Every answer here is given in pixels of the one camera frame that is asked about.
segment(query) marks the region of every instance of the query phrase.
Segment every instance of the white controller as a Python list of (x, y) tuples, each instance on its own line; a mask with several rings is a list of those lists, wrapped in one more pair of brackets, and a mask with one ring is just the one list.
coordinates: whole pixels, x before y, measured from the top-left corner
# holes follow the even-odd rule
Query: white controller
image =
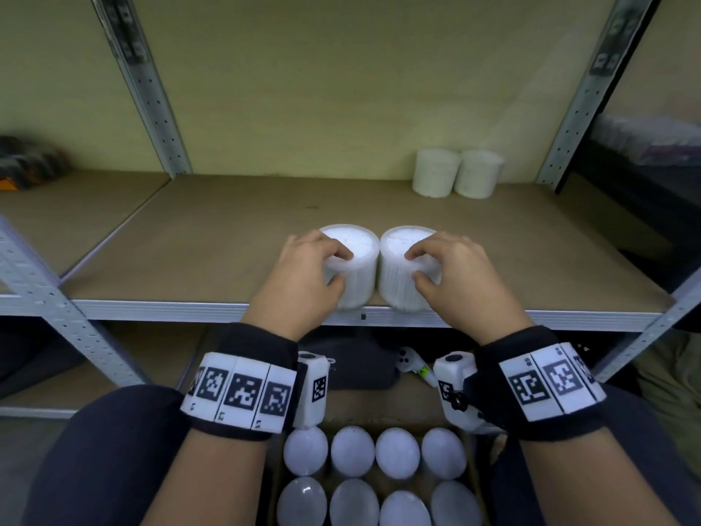
[(411, 347), (402, 347), (399, 350), (397, 369), (403, 373), (416, 373), (419, 377), (426, 380), (426, 383), (432, 388), (438, 387), (438, 380), (436, 380), (431, 368)]
[(329, 361), (325, 356), (300, 351), (297, 362), (307, 366), (302, 393), (294, 415), (294, 428), (317, 426), (324, 420), (329, 389)]
[(438, 380), (438, 393), (443, 404), (443, 413), (451, 424), (471, 433), (503, 433), (504, 430), (489, 424), (470, 406), (463, 394), (463, 382), (478, 371), (472, 353), (455, 351), (433, 364)]

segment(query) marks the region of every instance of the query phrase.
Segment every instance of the forearm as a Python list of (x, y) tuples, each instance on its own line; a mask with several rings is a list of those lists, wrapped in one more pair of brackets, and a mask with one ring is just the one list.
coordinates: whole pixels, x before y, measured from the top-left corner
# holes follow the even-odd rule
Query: forearm
[(521, 449), (549, 525), (677, 523), (606, 428)]
[(190, 430), (142, 526), (252, 526), (267, 448)]

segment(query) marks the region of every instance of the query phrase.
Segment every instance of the person's left hand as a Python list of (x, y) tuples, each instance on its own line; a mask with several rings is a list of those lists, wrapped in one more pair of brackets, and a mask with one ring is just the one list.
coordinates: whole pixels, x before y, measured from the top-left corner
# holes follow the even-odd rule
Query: person's left hand
[(329, 256), (344, 260), (353, 253), (320, 230), (290, 236), (268, 279), (251, 300), (241, 323), (299, 341), (336, 309), (346, 290), (346, 278), (334, 276), (324, 283), (322, 265)]

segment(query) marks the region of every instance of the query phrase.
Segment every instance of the cylindrical container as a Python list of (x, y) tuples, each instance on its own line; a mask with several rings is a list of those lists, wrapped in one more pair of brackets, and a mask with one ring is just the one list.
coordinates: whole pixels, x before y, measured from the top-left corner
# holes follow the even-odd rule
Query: cylindrical container
[(414, 182), (411, 187), (417, 194), (429, 198), (450, 195), (460, 166), (460, 155), (441, 148), (416, 151)]
[(295, 478), (277, 501), (279, 526), (322, 526), (326, 519), (326, 494), (314, 478)]
[(318, 427), (294, 430), (285, 441), (285, 466), (295, 476), (312, 476), (326, 463), (329, 441)]
[(357, 225), (329, 225), (320, 230), (329, 238), (336, 238), (353, 253), (350, 260), (331, 256), (324, 262), (324, 281), (327, 284), (336, 274), (346, 276), (346, 291), (338, 300), (338, 308), (353, 309), (362, 306), (375, 291), (380, 240), (371, 230)]
[(478, 500), (460, 482), (442, 482), (431, 495), (431, 515), (435, 526), (481, 526)]
[(506, 162), (504, 157), (484, 149), (463, 151), (460, 156), (463, 161), (455, 180), (455, 191), (472, 199), (489, 197)]
[(377, 438), (375, 458), (383, 473), (394, 480), (407, 480), (421, 461), (414, 436), (403, 428), (390, 428)]
[(465, 472), (468, 458), (465, 445), (447, 428), (433, 428), (421, 442), (424, 467), (441, 480), (454, 480)]
[(329, 504), (332, 526), (377, 526), (380, 503), (367, 482), (353, 478), (340, 484)]
[(414, 493), (394, 491), (382, 503), (380, 526), (431, 526), (431, 516)]
[(331, 463), (339, 474), (349, 478), (365, 476), (375, 461), (375, 444), (359, 426), (346, 426), (331, 442)]
[(378, 290), (382, 298), (402, 312), (430, 310), (428, 302), (416, 291), (411, 274), (422, 271), (436, 284), (440, 282), (441, 268), (430, 255), (407, 260), (404, 254), (409, 247), (435, 233), (433, 229), (417, 226), (401, 226), (390, 229), (380, 239), (380, 277)]

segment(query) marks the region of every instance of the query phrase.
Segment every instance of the hand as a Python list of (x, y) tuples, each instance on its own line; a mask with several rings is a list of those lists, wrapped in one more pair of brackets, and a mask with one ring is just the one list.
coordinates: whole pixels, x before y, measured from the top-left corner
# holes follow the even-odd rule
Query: hand
[(416, 290), (450, 326), (480, 345), (533, 326), (480, 245), (465, 236), (439, 232), (415, 243), (405, 258), (426, 254), (441, 263), (443, 274), (436, 285), (426, 274), (414, 272)]
[(322, 265), (329, 256), (344, 260), (353, 253), (320, 230), (298, 238), (290, 236), (268, 279), (251, 300), (241, 323), (299, 341), (336, 309), (346, 290), (346, 278), (334, 276), (324, 283)]

